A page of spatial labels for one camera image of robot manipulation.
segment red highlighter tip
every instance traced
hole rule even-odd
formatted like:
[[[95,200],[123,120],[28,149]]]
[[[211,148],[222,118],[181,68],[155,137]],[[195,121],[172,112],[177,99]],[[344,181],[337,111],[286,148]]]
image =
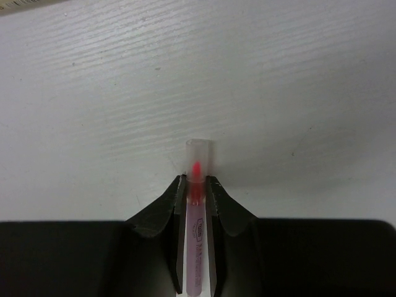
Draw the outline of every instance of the red highlighter tip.
[[[199,162],[195,162],[194,165],[192,166],[192,177],[193,178],[200,178],[201,175],[201,170],[200,170],[200,163]]]

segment pink highlighter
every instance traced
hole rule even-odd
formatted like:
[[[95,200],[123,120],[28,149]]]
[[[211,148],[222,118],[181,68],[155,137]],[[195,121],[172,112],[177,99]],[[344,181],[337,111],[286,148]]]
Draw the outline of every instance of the pink highlighter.
[[[205,178],[207,176],[209,142],[191,139],[187,152],[187,295],[198,297],[202,292],[202,251],[204,250]]]

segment highlighter cap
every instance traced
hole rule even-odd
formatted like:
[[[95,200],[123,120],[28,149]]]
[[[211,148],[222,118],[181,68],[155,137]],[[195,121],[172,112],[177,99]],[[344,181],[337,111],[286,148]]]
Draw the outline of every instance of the highlighter cap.
[[[204,182],[206,176],[208,175],[209,166],[209,140],[205,139],[190,139],[186,142],[186,175],[188,181],[197,182],[197,177],[193,178],[193,168],[200,165],[200,180],[199,182]]]

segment white textured surface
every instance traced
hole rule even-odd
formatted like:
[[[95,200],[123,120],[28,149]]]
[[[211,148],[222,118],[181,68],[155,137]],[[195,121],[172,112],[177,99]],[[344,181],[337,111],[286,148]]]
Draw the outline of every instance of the white textured surface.
[[[0,219],[128,218],[215,141],[257,215],[396,225],[396,1],[69,0],[0,17]]]

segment black holder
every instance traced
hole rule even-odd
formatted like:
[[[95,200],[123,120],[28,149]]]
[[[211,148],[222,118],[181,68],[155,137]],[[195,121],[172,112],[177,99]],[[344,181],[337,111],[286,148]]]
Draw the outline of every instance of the black holder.
[[[257,218],[208,177],[212,296],[396,296],[396,232],[376,220]],[[126,222],[0,223],[0,296],[174,297],[186,178]]]

